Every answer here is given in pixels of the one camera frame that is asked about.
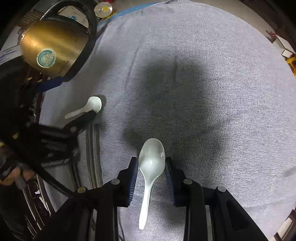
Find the white low stool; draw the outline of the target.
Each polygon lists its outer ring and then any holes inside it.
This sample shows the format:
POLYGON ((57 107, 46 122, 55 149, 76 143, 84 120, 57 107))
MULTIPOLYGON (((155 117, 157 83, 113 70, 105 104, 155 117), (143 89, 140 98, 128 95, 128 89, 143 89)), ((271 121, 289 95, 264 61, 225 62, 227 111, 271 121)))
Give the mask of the white low stool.
POLYGON ((273 46, 276 47, 276 49, 278 49, 278 51, 280 52, 281 56, 285 58, 291 58, 295 54, 295 51, 291 44, 279 35, 276 35, 276 39, 273 42, 273 46))

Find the white plastic spoon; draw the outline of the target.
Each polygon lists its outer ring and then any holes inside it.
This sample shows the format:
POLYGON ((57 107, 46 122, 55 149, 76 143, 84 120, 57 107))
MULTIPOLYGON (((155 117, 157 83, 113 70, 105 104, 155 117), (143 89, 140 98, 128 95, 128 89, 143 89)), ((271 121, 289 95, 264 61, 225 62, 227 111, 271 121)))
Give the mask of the white plastic spoon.
POLYGON ((138 156, 139 169, 144 177, 144 196, 139 216, 138 227, 143 230, 147 222, 151 190, 156 179, 165 170, 165 150, 163 144, 157 138, 149 138, 145 141, 138 156))
POLYGON ((80 109, 77 109, 71 113, 65 115, 65 119, 73 118, 81 113, 88 113, 90 111, 94 111, 95 113, 99 113, 102 108, 102 101, 97 96, 89 97, 87 103, 80 109))

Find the grey round table cloth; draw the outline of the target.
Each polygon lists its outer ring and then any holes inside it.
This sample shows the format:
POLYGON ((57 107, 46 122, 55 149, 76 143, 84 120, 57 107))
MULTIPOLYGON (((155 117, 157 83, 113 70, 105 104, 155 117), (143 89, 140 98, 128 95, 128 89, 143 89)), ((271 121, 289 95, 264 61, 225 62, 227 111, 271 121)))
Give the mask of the grey round table cloth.
POLYGON ((225 186, 266 237, 295 204, 295 77, 258 30, 221 9, 167 1, 101 27, 86 64, 47 91, 40 122, 100 96, 102 179, 148 138, 200 185, 225 186))

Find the yellow red stool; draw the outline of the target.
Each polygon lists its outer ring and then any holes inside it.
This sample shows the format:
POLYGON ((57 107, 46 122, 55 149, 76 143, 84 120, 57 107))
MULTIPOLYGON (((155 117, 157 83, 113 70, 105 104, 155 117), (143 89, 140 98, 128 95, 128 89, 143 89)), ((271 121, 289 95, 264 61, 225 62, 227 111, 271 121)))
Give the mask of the yellow red stool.
POLYGON ((287 58, 285 61, 293 72, 294 77, 296 77, 296 55, 293 55, 291 58, 287 58))

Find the gold electric kettle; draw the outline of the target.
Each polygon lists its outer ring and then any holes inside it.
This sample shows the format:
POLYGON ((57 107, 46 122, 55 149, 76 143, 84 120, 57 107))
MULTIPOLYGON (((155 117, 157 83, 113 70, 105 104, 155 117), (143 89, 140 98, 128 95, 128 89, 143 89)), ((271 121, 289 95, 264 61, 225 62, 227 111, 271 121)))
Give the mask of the gold electric kettle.
POLYGON ((51 77, 70 81, 89 58, 96 42, 97 17, 90 1, 59 1, 39 19, 24 28, 18 38, 26 63, 51 77), (86 16, 88 27, 61 16, 58 11, 73 6, 86 16))

